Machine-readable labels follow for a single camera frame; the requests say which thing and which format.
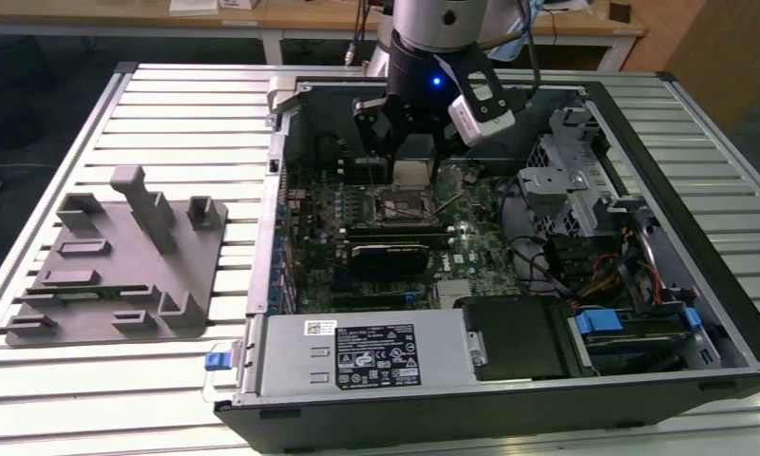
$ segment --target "slotted metal table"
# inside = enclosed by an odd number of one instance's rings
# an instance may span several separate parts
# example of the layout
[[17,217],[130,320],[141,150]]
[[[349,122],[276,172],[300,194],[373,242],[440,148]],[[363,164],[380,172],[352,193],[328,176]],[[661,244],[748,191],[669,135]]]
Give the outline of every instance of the slotted metal table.
[[[360,76],[340,67],[140,65],[118,71],[0,269],[0,456],[254,453],[202,394],[204,354],[242,334],[276,75]],[[504,82],[528,79],[503,71]],[[649,73],[544,73],[600,80],[760,310],[760,176],[676,82]],[[68,191],[120,200],[117,164],[144,165],[170,200],[209,195],[229,209],[209,326],[192,340],[13,349],[4,327],[60,230]],[[627,167],[616,163],[627,187]],[[214,376],[233,390],[233,374]],[[355,454],[760,454],[760,393],[708,404],[657,426],[399,446]]]

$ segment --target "blue latch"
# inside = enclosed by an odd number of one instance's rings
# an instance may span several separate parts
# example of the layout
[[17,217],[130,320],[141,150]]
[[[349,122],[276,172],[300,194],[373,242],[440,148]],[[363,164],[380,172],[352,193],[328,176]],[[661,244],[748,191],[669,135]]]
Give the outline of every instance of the blue latch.
[[228,371],[229,369],[229,351],[212,351],[210,353],[205,353],[205,371]]
[[620,316],[609,309],[583,311],[573,318],[580,334],[599,333],[603,331],[621,331]]
[[700,316],[697,316],[697,311],[692,307],[684,309],[684,316],[687,317],[687,324],[689,324],[689,329],[700,327]]

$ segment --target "wooden table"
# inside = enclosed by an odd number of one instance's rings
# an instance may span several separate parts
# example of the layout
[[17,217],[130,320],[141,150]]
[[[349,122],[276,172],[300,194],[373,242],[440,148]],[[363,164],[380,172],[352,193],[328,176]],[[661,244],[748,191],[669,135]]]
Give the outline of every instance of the wooden table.
[[[0,33],[78,36],[260,38],[269,65],[281,65],[282,39],[342,39],[352,35],[356,0],[262,0],[253,10],[220,9],[210,16],[172,17],[169,0],[0,0]],[[607,17],[607,1],[595,12],[544,15],[535,25],[539,45],[605,47],[600,70],[619,70],[645,28]],[[380,14],[367,23],[375,39]]]

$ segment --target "power supply label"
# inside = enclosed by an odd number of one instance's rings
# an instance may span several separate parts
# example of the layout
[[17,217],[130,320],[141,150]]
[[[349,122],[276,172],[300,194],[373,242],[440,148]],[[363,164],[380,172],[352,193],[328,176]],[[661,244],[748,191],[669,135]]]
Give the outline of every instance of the power supply label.
[[421,385],[415,325],[337,328],[334,342],[341,390]]

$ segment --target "motherboard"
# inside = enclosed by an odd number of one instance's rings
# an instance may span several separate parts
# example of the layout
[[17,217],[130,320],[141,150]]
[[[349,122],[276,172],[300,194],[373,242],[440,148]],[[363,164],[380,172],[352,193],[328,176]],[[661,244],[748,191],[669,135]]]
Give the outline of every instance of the motherboard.
[[289,170],[296,313],[451,308],[515,295],[515,254],[497,222],[505,179],[481,165],[377,158]]

